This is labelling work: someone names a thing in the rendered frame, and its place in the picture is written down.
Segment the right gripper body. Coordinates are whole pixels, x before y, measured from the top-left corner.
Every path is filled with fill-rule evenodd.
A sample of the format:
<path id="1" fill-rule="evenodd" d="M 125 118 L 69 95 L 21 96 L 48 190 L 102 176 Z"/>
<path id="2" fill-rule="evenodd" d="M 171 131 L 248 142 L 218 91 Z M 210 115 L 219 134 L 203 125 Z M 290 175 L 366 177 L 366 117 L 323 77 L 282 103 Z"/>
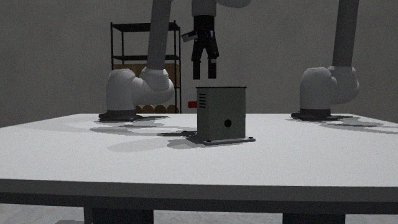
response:
<path id="1" fill-rule="evenodd" d="M 214 31 L 214 29 L 215 29 L 215 17 L 214 16 L 211 16 L 211 15 L 194 16 L 194 30 L 200 31 L 199 36 L 202 35 L 205 42 L 208 42 L 208 38 L 207 38 L 208 30 Z"/>

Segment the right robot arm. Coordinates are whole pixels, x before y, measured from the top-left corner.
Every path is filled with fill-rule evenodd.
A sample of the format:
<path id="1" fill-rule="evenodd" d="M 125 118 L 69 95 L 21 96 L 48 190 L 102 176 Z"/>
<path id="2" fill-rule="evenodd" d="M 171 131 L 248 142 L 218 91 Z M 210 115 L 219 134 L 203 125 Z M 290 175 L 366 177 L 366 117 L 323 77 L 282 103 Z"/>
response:
<path id="1" fill-rule="evenodd" d="M 169 101 L 174 85 L 164 69 L 170 8 L 173 0 L 153 0 L 147 66 L 139 78 L 130 69 L 113 70 L 106 84 L 107 113 L 99 121 L 134 121 L 138 105 L 158 105 Z M 216 3 L 233 8 L 246 7 L 251 0 L 192 0 L 192 16 L 216 17 Z"/>

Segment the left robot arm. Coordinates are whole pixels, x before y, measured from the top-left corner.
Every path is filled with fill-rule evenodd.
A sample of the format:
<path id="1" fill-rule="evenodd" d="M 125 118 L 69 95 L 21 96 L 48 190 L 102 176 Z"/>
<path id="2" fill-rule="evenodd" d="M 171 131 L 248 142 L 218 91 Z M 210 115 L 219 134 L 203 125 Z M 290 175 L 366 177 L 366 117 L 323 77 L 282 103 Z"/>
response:
<path id="1" fill-rule="evenodd" d="M 300 111 L 292 118 L 332 120 L 330 105 L 347 103 L 359 93 L 356 70 L 351 67 L 359 0 L 339 0 L 332 66 L 308 68 L 300 82 Z"/>

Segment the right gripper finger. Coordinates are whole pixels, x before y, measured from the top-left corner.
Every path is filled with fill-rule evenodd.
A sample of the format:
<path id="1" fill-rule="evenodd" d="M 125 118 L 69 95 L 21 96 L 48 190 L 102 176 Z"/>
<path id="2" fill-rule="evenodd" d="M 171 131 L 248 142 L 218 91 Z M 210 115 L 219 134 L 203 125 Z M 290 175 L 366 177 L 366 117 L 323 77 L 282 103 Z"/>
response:
<path id="1" fill-rule="evenodd" d="M 200 36 L 200 40 L 208 54 L 208 78 L 216 79 L 216 58 L 219 57 L 219 52 L 215 39 L 215 31 L 208 30 L 207 38 L 208 42 L 205 42 L 203 36 Z"/>
<path id="2" fill-rule="evenodd" d="M 193 61 L 193 80 L 200 80 L 200 59 L 205 47 L 200 47 L 199 45 L 200 37 L 194 39 L 192 59 Z"/>

